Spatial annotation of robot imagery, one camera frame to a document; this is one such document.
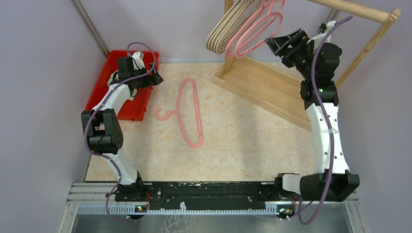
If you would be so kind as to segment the pink plastic hanger front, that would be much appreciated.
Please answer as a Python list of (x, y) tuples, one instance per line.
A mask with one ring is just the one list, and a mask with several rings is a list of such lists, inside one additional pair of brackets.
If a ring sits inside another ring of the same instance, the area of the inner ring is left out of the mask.
[(285, 0), (262, 0), (257, 9), (246, 19), (240, 29), (229, 40), (224, 54), (226, 58), (240, 59), (265, 43), (260, 35), (277, 22), (277, 27), (268, 37), (274, 37), (281, 29)]

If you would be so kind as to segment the pink plastic hanger back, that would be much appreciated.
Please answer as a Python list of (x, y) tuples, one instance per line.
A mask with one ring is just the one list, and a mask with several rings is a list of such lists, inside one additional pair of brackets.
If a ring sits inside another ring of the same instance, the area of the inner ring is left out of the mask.
[(263, 45), (267, 37), (274, 37), (281, 29), (283, 14), (269, 13), (255, 20), (251, 26), (241, 34), (235, 45), (234, 56), (239, 59)]

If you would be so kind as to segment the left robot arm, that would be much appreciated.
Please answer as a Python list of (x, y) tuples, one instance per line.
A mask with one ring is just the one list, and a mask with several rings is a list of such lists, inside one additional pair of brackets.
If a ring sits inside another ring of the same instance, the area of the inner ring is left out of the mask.
[(127, 159), (123, 146), (123, 132), (118, 114), (127, 101), (132, 101), (138, 90), (159, 85), (163, 78), (155, 68), (155, 62), (146, 68), (143, 53), (118, 59), (118, 69), (111, 74), (108, 91), (102, 100), (91, 110), (81, 113), (84, 140), (93, 155), (107, 159), (117, 174), (118, 192), (126, 194), (134, 201), (144, 198), (146, 188), (139, 172)]

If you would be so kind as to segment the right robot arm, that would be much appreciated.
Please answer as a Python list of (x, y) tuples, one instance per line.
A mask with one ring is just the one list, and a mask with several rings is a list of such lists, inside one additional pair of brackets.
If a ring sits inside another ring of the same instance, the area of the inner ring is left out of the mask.
[(345, 161), (338, 126), (339, 98), (332, 79), (342, 49), (329, 42), (316, 45), (302, 29), (287, 36), (268, 37), (265, 43), (286, 67), (296, 68), (304, 78), (300, 96), (315, 148), (314, 173), (280, 173), (274, 195), (279, 200), (296, 193), (305, 201), (342, 202), (360, 184), (359, 176), (350, 172)]

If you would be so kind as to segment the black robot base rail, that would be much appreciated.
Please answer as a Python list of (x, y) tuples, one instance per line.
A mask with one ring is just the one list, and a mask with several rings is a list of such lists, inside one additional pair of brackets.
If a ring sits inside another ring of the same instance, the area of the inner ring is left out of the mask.
[(149, 210), (263, 210), (271, 201), (299, 200), (279, 182), (151, 182), (119, 185), (115, 201), (138, 201)]

